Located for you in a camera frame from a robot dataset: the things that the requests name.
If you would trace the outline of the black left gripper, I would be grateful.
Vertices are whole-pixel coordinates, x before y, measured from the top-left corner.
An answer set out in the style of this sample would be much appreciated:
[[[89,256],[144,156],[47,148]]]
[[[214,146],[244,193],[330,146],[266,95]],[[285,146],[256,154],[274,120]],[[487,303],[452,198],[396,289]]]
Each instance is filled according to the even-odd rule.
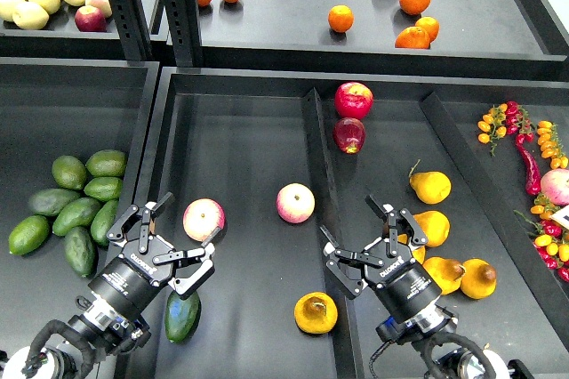
[[[214,240],[221,235],[217,226],[198,248],[176,250],[160,236],[153,236],[155,220],[174,200],[167,192],[143,207],[130,205],[108,230],[110,243],[123,248],[88,285],[96,300],[104,301],[120,317],[136,319],[166,285],[187,300],[215,271]],[[139,236],[129,241],[128,232],[140,223]],[[195,269],[187,277],[177,271]]]

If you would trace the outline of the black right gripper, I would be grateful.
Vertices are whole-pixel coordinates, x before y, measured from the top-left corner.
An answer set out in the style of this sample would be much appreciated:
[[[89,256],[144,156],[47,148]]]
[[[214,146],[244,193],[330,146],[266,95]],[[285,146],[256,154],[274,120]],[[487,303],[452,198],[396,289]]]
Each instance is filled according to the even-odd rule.
[[[341,248],[332,233],[320,225],[327,239],[325,266],[350,300],[369,286],[397,323],[420,322],[435,312],[441,295],[439,285],[412,254],[427,244],[428,237],[408,209],[381,205],[373,195],[367,195],[365,203],[382,220],[381,234],[365,246],[364,253],[358,253]],[[406,243],[399,241],[400,233],[407,236]],[[359,270],[360,276],[350,278],[346,268]]]

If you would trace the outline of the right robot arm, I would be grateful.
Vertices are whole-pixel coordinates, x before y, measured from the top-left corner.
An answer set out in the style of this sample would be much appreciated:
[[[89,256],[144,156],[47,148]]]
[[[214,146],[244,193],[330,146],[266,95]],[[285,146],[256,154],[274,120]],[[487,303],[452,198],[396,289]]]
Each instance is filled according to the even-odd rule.
[[[382,228],[363,249],[345,249],[325,226],[320,230],[327,239],[326,267],[342,292],[354,299],[370,289],[389,314],[376,328],[382,344],[371,362],[393,344],[411,344],[425,363],[427,378],[531,377],[521,360],[504,361],[496,352],[457,334],[457,314],[439,303],[441,278],[414,256],[428,237],[413,215],[380,205],[373,196],[365,202],[381,219]]]

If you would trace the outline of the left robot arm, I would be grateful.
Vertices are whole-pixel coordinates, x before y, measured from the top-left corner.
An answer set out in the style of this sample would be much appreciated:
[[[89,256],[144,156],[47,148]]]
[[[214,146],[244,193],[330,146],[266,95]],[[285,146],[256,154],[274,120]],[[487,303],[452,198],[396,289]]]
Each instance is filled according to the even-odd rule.
[[[120,251],[90,282],[93,298],[67,322],[49,321],[32,343],[4,363],[5,378],[85,378],[107,356],[143,347],[150,338],[143,311],[165,287],[188,299],[214,272],[214,239],[225,228],[214,200],[191,202],[182,216],[198,247],[178,249],[155,232],[156,218],[172,200],[132,205],[110,227],[107,240]]]

